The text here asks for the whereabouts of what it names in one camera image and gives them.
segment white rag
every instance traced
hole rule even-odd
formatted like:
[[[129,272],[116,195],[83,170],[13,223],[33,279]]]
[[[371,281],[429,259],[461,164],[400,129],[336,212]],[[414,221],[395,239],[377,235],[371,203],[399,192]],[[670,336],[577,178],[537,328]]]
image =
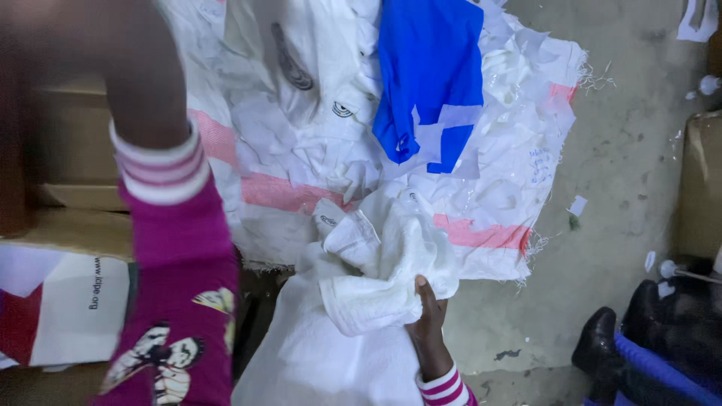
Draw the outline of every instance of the white rag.
[[[419,361],[403,327],[346,337],[323,310],[318,281],[358,271],[320,242],[301,251],[295,269],[231,404],[423,406],[415,383]]]
[[[362,273],[318,283],[326,313],[342,334],[354,337],[418,320],[417,275],[428,279],[437,299],[456,293],[458,263],[451,243],[434,227],[431,206],[416,189],[385,183],[341,219],[342,211],[332,206],[326,201],[313,213],[319,234],[334,227],[322,247]]]

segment printed logo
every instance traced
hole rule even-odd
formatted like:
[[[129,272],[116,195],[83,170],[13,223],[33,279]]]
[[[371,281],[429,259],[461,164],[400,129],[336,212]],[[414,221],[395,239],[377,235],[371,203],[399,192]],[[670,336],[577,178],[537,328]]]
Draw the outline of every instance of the printed logo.
[[[313,87],[313,78],[291,57],[281,25],[277,22],[271,24],[271,33],[278,48],[278,65],[281,66],[283,76],[299,90],[310,90]]]
[[[341,117],[341,118],[350,117],[353,114],[349,111],[349,109],[340,105],[339,102],[334,102],[334,107],[332,107],[331,109],[334,111],[334,113],[338,117]]]
[[[328,218],[326,216],[321,216],[321,221],[330,225],[331,227],[336,227],[336,221],[332,218]]]

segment concrete floor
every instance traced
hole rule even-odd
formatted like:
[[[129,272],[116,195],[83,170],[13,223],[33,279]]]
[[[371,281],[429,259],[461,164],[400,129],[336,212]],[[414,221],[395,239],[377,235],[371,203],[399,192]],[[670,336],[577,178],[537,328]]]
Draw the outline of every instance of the concrete floor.
[[[444,333],[486,406],[579,405],[588,382],[570,356],[581,327],[600,306],[621,317],[647,277],[647,253],[656,251],[659,263],[668,250],[682,147],[675,137],[710,103],[684,98],[706,74],[706,44],[676,39],[679,0],[510,0],[506,7],[524,25],[589,50],[595,73],[611,60],[617,87],[580,91],[572,102],[577,121],[535,227],[551,238],[527,286],[462,282]],[[576,195],[589,203],[572,231],[565,208]]]

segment white striped cuff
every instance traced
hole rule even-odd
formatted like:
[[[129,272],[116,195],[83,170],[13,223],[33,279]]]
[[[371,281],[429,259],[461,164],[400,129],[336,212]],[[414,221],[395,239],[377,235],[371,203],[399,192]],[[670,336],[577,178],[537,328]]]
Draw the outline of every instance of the white striped cuff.
[[[462,406],[469,401],[469,390],[461,381],[456,363],[444,376],[431,382],[424,382],[421,374],[416,377],[416,385],[424,397],[427,406]]]
[[[208,180],[210,166],[203,153],[198,124],[188,119],[188,141],[168,150],[136,147],[120,138],[110,121],[110,139],[128,192],[143,202],[178,204],[196,196]]]

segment gray floor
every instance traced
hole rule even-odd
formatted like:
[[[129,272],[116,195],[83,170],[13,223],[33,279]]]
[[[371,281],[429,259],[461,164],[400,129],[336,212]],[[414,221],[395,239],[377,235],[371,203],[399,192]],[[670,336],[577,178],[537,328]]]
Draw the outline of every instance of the gray floor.
[[[706,74],[706,45],[676,40],[679,0],[510,0],[537,31],[589,50],[596,73],[611,60],[617,87],[579,92],[552,198],[536,231],[551,237],[527,286],[464,281],[451,299],[445,338],[466,380],[488,405],[578,405],[588,382],[570,355],[600,306],[618,314],[669,247],[687,117],[709,100],[685,100]],[[589,200],[570,229],[574,196]]]

